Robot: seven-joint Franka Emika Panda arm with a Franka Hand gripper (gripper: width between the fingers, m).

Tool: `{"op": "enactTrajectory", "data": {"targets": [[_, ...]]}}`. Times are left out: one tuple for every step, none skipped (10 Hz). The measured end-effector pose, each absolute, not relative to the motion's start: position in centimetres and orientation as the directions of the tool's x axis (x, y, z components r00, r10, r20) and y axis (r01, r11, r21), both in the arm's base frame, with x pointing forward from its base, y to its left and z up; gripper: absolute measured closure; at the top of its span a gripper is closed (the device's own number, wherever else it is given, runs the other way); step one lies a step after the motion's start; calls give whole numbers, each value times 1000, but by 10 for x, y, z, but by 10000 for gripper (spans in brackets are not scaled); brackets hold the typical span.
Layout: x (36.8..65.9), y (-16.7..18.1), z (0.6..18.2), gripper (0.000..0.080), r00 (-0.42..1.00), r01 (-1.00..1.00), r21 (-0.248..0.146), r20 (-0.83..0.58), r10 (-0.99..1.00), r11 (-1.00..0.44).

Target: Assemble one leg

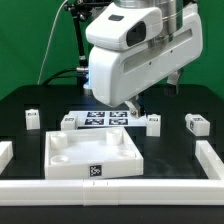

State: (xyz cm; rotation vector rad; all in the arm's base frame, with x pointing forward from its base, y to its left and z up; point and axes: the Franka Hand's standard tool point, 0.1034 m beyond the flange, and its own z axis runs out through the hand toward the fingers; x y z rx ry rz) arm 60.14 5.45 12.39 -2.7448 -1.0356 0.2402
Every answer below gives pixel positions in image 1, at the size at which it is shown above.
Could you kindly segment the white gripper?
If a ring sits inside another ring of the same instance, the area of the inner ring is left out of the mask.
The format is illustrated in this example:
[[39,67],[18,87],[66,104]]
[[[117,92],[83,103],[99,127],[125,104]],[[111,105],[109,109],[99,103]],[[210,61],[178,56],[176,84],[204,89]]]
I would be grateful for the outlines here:
[[157,7],[162,12],[159,35],[125,51],[93,45],[89,55],[90,87],[94,97],[111,107],[123,102],[134,118],[141,117],[139,93],[168,77],[167,93],[179,90],[182,68],[203,48],[202,25],[195,3],[114,3],[121,8]]

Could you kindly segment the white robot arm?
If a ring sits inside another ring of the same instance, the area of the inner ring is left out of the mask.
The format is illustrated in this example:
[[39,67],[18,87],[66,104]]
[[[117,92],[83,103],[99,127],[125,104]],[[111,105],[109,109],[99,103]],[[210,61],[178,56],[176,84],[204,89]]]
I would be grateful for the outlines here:
[[184,66],[203,48],[195,3],[183,0],[114,0],[86,29],[93,44],[89,79],[94,97],[140,116],[137,95],[162,79],[178,92]]

